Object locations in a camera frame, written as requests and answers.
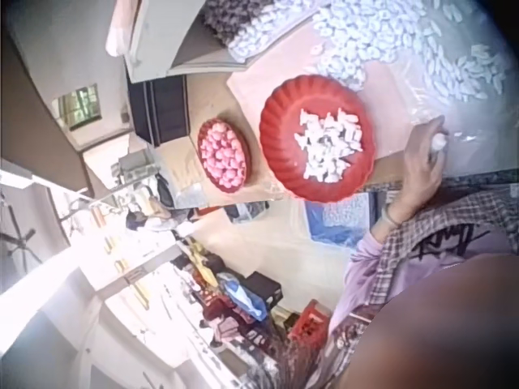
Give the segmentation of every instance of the finger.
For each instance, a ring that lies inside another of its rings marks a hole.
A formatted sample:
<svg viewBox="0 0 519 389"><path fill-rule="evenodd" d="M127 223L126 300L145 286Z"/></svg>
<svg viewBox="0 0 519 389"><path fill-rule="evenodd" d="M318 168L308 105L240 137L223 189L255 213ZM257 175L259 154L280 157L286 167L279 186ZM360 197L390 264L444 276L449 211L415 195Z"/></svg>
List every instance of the finger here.
<svg viewBox="0 0 519 389"><path fill-rule="evenodd" d="M435 165L434 165L434 167L432 168L432 171L431 171L431 176L432 176L433 180L441 179L441 176L444 173L445 162L446 161L447 161L447 153L445 152L445 150L439 151L437 156L436 156Z"/></svg>
<svg viewBox="0 0 519 389"><path fill-rule="evenodd" d="M435 136L438 132L441 132L444 123L445 116L441 115L432 119L422 129L419 153L423 159L428 160L429 151L431 150L432 137Z"/></svg>

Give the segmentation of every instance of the bangle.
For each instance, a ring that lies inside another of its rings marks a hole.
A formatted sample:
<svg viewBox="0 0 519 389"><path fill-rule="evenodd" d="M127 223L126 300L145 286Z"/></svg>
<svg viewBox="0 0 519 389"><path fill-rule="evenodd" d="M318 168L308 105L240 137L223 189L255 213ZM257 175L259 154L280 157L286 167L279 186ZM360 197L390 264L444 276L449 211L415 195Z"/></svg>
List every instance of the bangle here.
<svg viewBox="0 0 519 389"><path fill-rule="evenodd" d="M388 214L388 205L382 207L382 219L386 221L388 224L390 224L393 228L397 229L402 224L397 223L395 220L392 219L392 217Z"/></svg>

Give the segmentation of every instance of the pile of pink pieces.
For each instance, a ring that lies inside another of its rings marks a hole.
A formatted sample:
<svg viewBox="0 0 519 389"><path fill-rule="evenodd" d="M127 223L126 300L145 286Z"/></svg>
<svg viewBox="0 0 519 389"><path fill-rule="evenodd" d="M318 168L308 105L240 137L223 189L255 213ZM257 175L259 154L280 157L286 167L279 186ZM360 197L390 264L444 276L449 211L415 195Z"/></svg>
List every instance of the pile of pink pieces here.
<svg viewBox="0 0 519 389"><path fill-rule="evenodd" d="M200 144L204 169L223 187L239 187L245 181L245 154L234 131L214 124Z"/></svg>

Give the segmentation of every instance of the ceiling fan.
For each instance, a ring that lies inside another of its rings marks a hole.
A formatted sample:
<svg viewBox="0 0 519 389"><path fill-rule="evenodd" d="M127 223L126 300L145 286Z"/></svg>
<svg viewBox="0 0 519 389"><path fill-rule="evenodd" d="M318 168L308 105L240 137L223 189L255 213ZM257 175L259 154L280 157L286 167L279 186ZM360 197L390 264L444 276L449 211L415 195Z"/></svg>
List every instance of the ceiling fan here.
<svg viewBox="0 0 519 389"><path fill-rule="evenodd" d="M28 252L30 255L32 255L32 257L38 263L43 264L41 259L39 259L37 257L37 255L34 254L34 251L32 251L27 246L27 242L29 241L29 239L31 239L36 234L36 230L35 229L29 229L29 231L25 235L22 236L22 233L19 230L18 222L16 221L15 211L13 210L13 207L6 202L6 199L5 199L3 194L1 194L1 196L2 196L2 205L6 206L7 209L9 210L9 215L11 216L12 224L15 226L15 231L16 231L17 237L13 237L13 236L11 236L11 235L9 235L7 233L0 232L0 240L4 241L5 243L9 243L9 244L15 246L12 250L8 250L7 251L7 253L6 253L7 256L12 257L12 255L17 250L21 250L22 251L24 270L25 270L25 273L28 274L26 252Z"/></svg>

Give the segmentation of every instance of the window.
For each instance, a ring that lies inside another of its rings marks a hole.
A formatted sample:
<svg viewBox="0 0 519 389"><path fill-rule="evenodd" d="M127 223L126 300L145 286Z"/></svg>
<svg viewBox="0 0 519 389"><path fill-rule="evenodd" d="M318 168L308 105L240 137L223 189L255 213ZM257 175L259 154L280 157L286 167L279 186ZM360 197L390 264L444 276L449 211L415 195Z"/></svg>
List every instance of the window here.
<svg viewBox="0 0 519 389"><path fill-rule="evenodd" d="M101 119L96 84L59 97L52 106L58 124L70 131Z"/></svg>

